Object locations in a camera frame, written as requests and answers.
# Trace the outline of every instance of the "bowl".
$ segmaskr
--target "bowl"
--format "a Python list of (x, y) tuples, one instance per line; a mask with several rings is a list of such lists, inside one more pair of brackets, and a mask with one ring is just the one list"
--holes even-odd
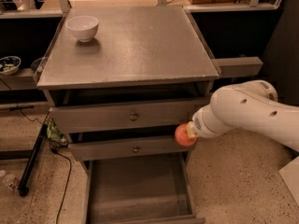
[(0, 59), (0, 74), (10, 76), (19, 71), (21, 59), (17, 56), (6, 56)]
[(92, 16), (76, 16), (66, 22), (67, 30), (81, 42), (93, 40), (98, 25), (99, 20)]

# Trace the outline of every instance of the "power cord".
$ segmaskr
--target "power cord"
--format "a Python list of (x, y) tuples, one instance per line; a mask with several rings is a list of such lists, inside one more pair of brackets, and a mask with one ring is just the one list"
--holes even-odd
[(68, 171), (68, 176), (67, 176), (66, 184), (65, 184), (65, 188), (64, 188), (64, 196), (62, 198), (62, 201), (61, 201), (61, 204), (60, 204), (57, 216), (56, 216), (56, 224), (57, 224), (58, 223), (58, 219), (59, 219), (59, 215), (60, 215), (60, 213), (62, 211), (62, 208), (63, 208), (64, 197), (65, 197), (65, 194), (66, 194), (66, 191), (67, 191), (67, 186), (68, 186), (68, 183), (69, 183), (69, 178), (70, 178), (71, 173), (72, 173), (72, 161), (68, 157), (66, 157), (65, 155), (59, 153), (58, 150), (57, 150), (57, 148), (54, 148), (50, 141), (49, 141), (49, 148), (50, 148), (50, 151), (53, 154), (57, 154), (57, 155), (61, 156), (62, 158), (68, 160), (68, 162), (69, 162), (69, 171)]
[[(2, 82), (6, 87), (8, 87), (8, 89), (9, 89), (10, 91), (12, 91), (12, 89), (8, 86), (8, 84), (7, 84), (6, 82), (3, 81), (3, 79), (0, 78), (0, 80), (1, 80), (1, 82)], [(39, 122), (41, 125), (43, 124), (38, 118), (30, 119), (28, 116), (26, 116), (26, 115), (21, 111), (21, 110), (22, 110), (22, 107), (19, 106), (19, 103), (18, 103), (18, 101), (17, 101), (17, 99), (16, 99), (16, 97), (15, 97), (14, 95), (13, 95), (13, 99), (15, 100), (15, 103), (16, 103), (16, 106), (17, 106), (17, 107), (10, 108), (10, 109), (9, 109), (10, 111), (13, 111), (13, 110), (19, 110), (20, 113), (21, 113), (25, 118), (27, 118), (29, 121), (31, 121), (31, 122), (35, 122), (35, 121), (37, 121), (37, 122)]]

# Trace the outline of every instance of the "speckled floor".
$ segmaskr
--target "speckled floor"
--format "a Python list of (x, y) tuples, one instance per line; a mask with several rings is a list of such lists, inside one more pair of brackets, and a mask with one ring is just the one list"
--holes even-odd
[[(29, 119), (46, 117), (49, 107), (24, 109)], [(32, 148), (41, 125), (20, 111), (0, 107), (0, 150)], [(81, 223), (87, 176), (67, 149), (72, 172), (58, 223)], [(256, 133), (233, 130), (219, 138), (200, 140), (187, 173), (197, 216), (206, 223), (298, 224), (299, 207), (279, 169), (291, 161), (284, 146)], [(0, 161), (0, 169), (21, 177), (27, 160)], [(30, 191), (20, 197), (0, 186), (1, 223), (56, 223), (69, 170), (68, 161), (50, 152), (45, 141), (28, 181)]]

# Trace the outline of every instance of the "green object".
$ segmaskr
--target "green object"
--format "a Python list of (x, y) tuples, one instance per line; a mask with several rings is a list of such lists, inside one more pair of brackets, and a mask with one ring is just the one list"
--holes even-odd
[(56, 126), (54, 120), (51, 120), (48, 129), (47, 129), (47, 137), (50, 142), (55, 147), (67, 147), (68, 142), (63, 133), (60, 133), (58, 127)]

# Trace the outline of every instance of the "drawer knob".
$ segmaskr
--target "drawer knob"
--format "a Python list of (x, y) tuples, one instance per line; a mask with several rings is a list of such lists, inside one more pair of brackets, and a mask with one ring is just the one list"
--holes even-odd
[(136, 121), (136, 120), (138, 120), (138, 118), (139, 118), (139, 116), (136, 113), (132, 113), (130, 116), (131, 121)]
[(133, 147), (133, 152), (134, 152), (134, 153), (138, 153), (139, 150), (140, 150), (140, 147), (138, 147), (138, 146), (134, 146), (134, 147)]

